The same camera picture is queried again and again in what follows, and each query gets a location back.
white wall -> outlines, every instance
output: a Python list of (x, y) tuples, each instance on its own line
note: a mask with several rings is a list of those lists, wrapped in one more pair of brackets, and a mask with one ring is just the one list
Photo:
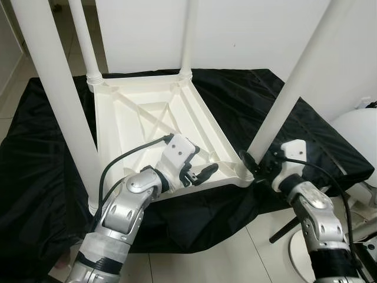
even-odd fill
[[(286, 80), (329, 0), (201, 0), (194, 68), (269, 68)], [(186, 1), (96, 0), (108, 69), (180, 66)], [(355, 1), (303, 94), (327, 120), (377, 99), (376, 0)]]
[(0, 96), (21, 59), (22, 50), (0, 2)]

black cloth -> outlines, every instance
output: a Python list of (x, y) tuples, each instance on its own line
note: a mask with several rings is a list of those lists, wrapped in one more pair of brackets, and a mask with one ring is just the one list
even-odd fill
[[(165, 70), (105, 77), (176, 73)], [(74, 82), (96, 141), (93, 94), (85, 76), (75, 77)], [(248, 148), (283, 87), (269, 70), (193, 70), (193, 83), (236, 152)], [(292, 139), (306, 140), (308, 161), (330, 172), (344, 189), (373, 172), (302, 99), (273, 146)], [(303, 177), (318, 186), (328, 184), (325, 176), (311, 168), (304, 169)], [(39, 78), (30, 79), (0, 145), (0, 190), (0, 278), (43, 277), (86, 233), (91, 215), (86, 191)], [(265, 183), (217, 187), (152, 203), (131, 251), (202, 251), (230, 237), (258, 213), (286, 207)]]

white pole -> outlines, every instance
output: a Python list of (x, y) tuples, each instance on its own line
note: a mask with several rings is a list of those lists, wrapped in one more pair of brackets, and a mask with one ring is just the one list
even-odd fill
[(90, 212), (98, 202), (101, 166), (46, 0), (11, 0), (35, 68), (89, 195)]
[(181, 70), (179, 75), (182, 79), (191, 79), (191, 53), (195, 36), (196, 17), (198, 10), (198, 0), (188, 0), (188, 9), (186, 15), (186, 27), (183, 39)]
[(84, 58), (85, 67), (87, 69), (87, 83), (90, 91), (93, 92), (93, 85), (102, 84), (103, 79), (98, 69), (97, 60), (95, 59), (84, 10), (82, 8), (81, 0), (68, 0), (68, 2), (75, 23), (82, 57)]
[(323, 50), (337, 32), (353, 0), (331, 0), (296, 66), (281, 90), (247, 152), (259, 163), (299, 97), (308, 91)]

black fabric cover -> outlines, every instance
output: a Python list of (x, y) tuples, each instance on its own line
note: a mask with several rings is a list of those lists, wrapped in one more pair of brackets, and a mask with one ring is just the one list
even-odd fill
[[(74, 81), (96, 140), (93, 95), (85, 76)], [(193, 70), (193, 83), (236, 152), (248, 148), (283, 86), (269, 70)], [(373, 172), (302, 99), (274, 145), (292, 139), (306, 140), (308, 161), (331, 172), (344, 189)], [(305, 168), (304, 178), (318, 186), (328, 184), (311, 168)], [(30, 79), (0, 146), (0, 190), (0, 278), (43, 277), (61, 253), (85, 234), (91, 215), (86, 191), (38, 78)], [(202, 251), (237, 232), (258, 213), (286, 207), (264, 183), (223, 186), (152, 203), (131, 251)]]

tiled floor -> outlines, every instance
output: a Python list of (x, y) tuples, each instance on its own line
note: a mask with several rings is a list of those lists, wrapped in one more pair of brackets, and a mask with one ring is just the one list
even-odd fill
[[(94, 7), (85, 14), (100, 70), (107, 72), (98, 19)], [(68, 7), (55, 14), (55, 22), (73, 75), (85, 74), (84, 62)], [(25, 86), (36, 77), (34, 65), (25, 59), (9, 93), (0, 99), (0, 142), (6, 136)], [(303, 282), (288, 256), (289, 235), (275, 244), (268, 238), (292, 218), (291, 209), (258, 216), (252, 223), (222, 243), (196, 254), (130, 254), (122, 269), (121, 282)], [(79, 246), (72, 247), (72, 261)], [(64, 281), (70, 268), (52, 269), (50, 275)]]

